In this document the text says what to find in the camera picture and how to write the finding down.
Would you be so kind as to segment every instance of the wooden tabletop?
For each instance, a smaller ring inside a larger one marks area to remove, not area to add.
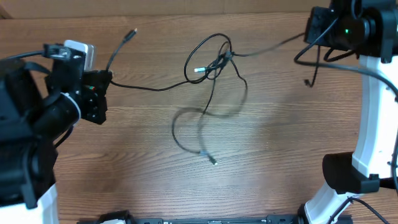
[[[0,21],[0,56],[40,50],[43,43],[66,39],[94,44],[97,69],[134,28],[138,34],[116,57],[114,81],[163,88],[184,81],[187,56],[205,37],[231,37],[237,53],[270,47],[305,29],[308,13],[230,14],[222,16],[137,16],[85,19]],[[222,38],[211,40],[193,57],[195,67],[216,57]],[[203,108],[211,81],[185,84],[157,93],[110,86],[107,121],[80,121],[59,147],[57,177],[61,223],[102,213],[130,210],[135,217],[264,217],[295,213],[322,186],[322,158],[353,151],[359,131],[361,77],[320,69],[313,88],[303,84],[313,68],[293,63],[302,39],[248,58],[234,58],[248,81],[248,100],[238,116],[205,118],[203,136],[213,166],[205,157],[177,147],[171,122],[181,108]],[[305,57],[315,60],[316,51]],[[51,61],[32,60],[48,68]],[[357,64],[355,58],[342,63]],[[43,75],[34,74],[43,90]],[[217,79],[210,111],[222,113],[241,100],[244,85],[231,65]],[[199,114],[177,123],[181,143],[199,149]],[[381,189],[364,200],[390,222],[398,222],[398,198]],[[347,209],[357,223],[380,221],[355,203]]]

